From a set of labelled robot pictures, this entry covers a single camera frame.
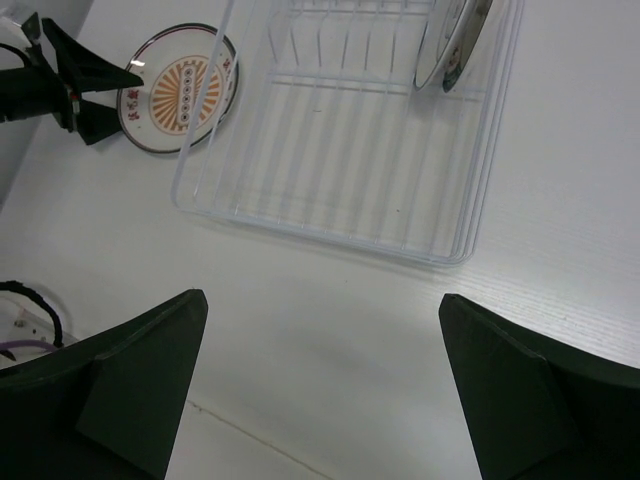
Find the white table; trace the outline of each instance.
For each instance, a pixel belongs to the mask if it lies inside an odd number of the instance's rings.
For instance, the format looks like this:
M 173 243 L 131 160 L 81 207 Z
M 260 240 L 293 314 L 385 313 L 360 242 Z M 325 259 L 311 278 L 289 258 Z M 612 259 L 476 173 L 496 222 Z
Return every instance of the white table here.
M 164 27 L 215 24 L 208 3 L 96 0 L 79 38 L 125 64 Z M 202 288 L 194 402 L 329 477 L 479 479 L 439 328 L 445 292 L 640 367 L 638 18 L 631 0 L 528 2 L 462 268 L 202 223 L 171 204 L 173 158 L 124 137 L 87 148 L 47 119 L 0 216 L 2 274 L 55 291 L 80 338 Z M 215 451 L 207 438 L 191 441 Z

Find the black cable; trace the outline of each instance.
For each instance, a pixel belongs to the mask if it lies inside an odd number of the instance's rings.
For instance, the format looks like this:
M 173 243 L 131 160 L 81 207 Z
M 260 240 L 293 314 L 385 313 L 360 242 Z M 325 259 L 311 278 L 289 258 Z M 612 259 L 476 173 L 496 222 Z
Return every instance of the black cable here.
M 49 305 L 42 295 L 33 290 L 32 288 L 25 287 L 20 282 L 16 282 L 15 280 L 11 280 L 9 282 L 0 282 L 0 290 L 5 292 L 16 293 L 18 295 L 22 295 L 23 297 L 27 297 L 41 309 L 49 314 L 51 317 L 51 321 L 53 322 L 53 330 L 54 330 L 54 339 L 53 345 L 58 348 L 62 348 L 64 345 L 62 344 L 62 322 L 60 321 L 60 316 L 56 313 L 56 311 Z
M 31 60 L 29 59 L 27 54 L 24 53 L 19 48 L 13 47 L 11 45 L 7 45 L 6 43 L 0 43 L 0 48 L 4 48 L 5 50 L 8 50 L 9 52 L 19 56 L 20 59 L 22 60 L 22 63 L 24 63 L 25 67 L 32 67 L 33 66 L 33 63 L 31 63 Z

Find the clear plastic dish rack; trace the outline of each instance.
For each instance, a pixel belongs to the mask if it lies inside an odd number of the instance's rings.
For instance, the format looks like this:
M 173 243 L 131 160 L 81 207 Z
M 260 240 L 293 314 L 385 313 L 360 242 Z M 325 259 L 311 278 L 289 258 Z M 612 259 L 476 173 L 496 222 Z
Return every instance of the clear plastic dish rack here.
M 453 91 L 435 83 L 416 92 L 433 2 L 211 2 L 219 28 L 211 58 L 226 34 L 240 90 L 208 148 L 190 147 L 191 125 L 175 204 L 423 264 L 468 258 L 523 0 L 494 1 Z

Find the plate in dish rack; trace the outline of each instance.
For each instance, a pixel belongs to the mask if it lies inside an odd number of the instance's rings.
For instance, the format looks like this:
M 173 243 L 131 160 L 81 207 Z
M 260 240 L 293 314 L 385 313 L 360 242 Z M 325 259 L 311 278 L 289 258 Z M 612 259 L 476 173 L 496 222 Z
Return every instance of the plate in dish rack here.
M 180 151 L 217 33 L 208 25 L 177 25 L 154 36 L 133 56 L 127 71 L 139 75 L 144 86 L 120 90 L 117 106 L 122 129 L 135 145 L 152 153 Z M 240 76 L 235 57 L 236 50 L 225 36 L 194 145 L 211 133 L 216 121 L 224 120 L 233 104 Z

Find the plate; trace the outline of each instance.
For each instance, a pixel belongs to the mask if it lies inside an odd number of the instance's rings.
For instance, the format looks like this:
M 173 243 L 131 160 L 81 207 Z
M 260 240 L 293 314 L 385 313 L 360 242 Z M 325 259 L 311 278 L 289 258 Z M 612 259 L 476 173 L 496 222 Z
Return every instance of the plate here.
M 451 90 L 473 51 L 493 0 L 436 0 L 420 45 L 414 87 L 422 90 L 444 72 Z
M 208 25 L 177 25 L 158 33 L 133 56 L 127 71 L 139 75 L 144 86 L 120 90 L 117 107 L 122 129 L 135 145 L 151 153 L 180 151 L 217 33 Z M 233 104 L 240 79 L 235 57 L 225 36 L 193 145 L 224 120 Z

